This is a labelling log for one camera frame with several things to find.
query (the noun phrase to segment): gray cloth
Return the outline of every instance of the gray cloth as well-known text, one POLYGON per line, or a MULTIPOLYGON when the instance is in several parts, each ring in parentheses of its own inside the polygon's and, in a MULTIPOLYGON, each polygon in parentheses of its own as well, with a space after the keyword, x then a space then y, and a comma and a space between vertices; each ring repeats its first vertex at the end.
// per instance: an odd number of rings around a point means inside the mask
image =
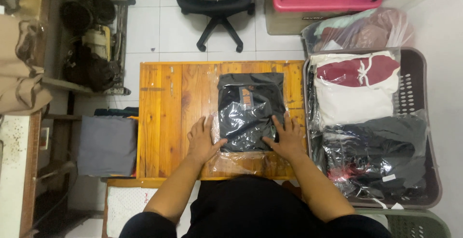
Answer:
POLYGON ((82 116, 79 175, 130 176, 136 159, 136 127, 134 119, 82 116))

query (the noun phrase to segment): beige fabric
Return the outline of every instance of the beige fabric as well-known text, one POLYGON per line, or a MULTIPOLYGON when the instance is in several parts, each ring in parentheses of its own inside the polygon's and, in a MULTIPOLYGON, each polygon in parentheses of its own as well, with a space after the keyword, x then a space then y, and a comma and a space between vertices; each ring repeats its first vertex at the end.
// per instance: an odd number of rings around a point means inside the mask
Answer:
POLYGON ((31 52, 30 40, 21 40, 20 20, 0 15, 0 114, 29 115, 52 99, 40 86, 43 68, 26 65, 17 56, 31 52))

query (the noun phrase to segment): person's right hand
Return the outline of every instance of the person's right hand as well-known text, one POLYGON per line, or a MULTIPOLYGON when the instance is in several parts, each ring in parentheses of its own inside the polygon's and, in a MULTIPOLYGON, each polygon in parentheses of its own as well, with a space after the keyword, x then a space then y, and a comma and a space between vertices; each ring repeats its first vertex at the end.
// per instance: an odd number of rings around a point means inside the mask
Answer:
POLYGON ((267 143, 278 155, 286 159, 290 164, 298 161, 302 156, 307 156, 307 152, 302 145, 303 132, 300 130, 299 123, 296 118, 290 118, 289 112, 284 114, 285 128, 277 120, 276 116, 272 116, 276 131, 280 136, 280 142, 275 143, 269 137, 263 137, 263 142, 267 143))

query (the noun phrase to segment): plastic laundry basket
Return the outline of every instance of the plastic laundry basket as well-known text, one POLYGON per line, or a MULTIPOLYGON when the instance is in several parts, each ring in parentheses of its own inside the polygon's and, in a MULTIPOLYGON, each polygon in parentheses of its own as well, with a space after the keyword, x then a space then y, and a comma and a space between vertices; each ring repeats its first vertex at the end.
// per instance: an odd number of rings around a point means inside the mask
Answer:
POLYGON ((428 210, 356 208, 358 214, 383 214, 393 238, 450 238, 447 224, 428 210))
POLYGON ((270 35, 299 35, 306 26, 332 17, 377 8, 382 0, 265 0, 270 35))
MULTIPOLYGON (((401 78, 400 78, 400 90, 399 96, 395 97, 395 105, 400 109, 400 113, 411 113, 420 109, 426 110, 427 121, 429 122, 427 112, 427 95, 426 95, 426 60, 423 54, 412 47, 402 48, 390 48, 391 50, 401 50, 401 78)), ((323 51, 314 53, 317 54, 356 54, 363 55, 367 53, 373 53, 378 51, 384 51, 387 49, 351 49, 351 50, 336 50, 336 51, 323 51)), ((304 103, 307 98, 307 69, 308 61, 304 65, 303 69, 303 80, 304 80, 304 103)), ((305 106, 306 118, 309 113, 307 105, 305 106)), ((307 127, 307 136, 310 136, 310 129, 307 127)), ((306 138, 308 153, 312 157, 312 149, 310 146, 310 138, 306 138)), ((428 140, 426 142, 426 161, 425 161, 426 173, 424 179, 426 181, 424 198, 409 198, 405 197, 402 199, 394 200, 393 198, 382 199, 388 208, 391 208, 396 203, 401 204, 405 209, 428 209, 437 203, 439 203, 442 196, 442 185, 437 172, 437 163, 434 156, 434 149, 432 146, 431 133, 428 133, 428 140)), ((372 199, 363 199, 356 197, 348 197, 349 202, 353 206, 360 207, 379 207, 382 206, 372 199)))

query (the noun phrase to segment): wooden table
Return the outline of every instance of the wooden table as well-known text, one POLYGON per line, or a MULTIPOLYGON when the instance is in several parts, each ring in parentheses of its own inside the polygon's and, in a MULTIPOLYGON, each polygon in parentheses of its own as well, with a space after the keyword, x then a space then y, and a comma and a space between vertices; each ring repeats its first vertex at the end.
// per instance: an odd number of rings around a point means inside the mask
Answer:
MULTIPOLYGON (((191 126, 201 116, 217 111, 218 75, 284 73, 283 96, 287 108, 305 128, 302 67, 303 61, 142 63, 137 178, 163 179, 178 167, 188 151, 187 133, 191 126)), ((205 164, 200 179, 220 180, 239 174, 294 178, 290 165, 269 151, 218 152, 205 164)))

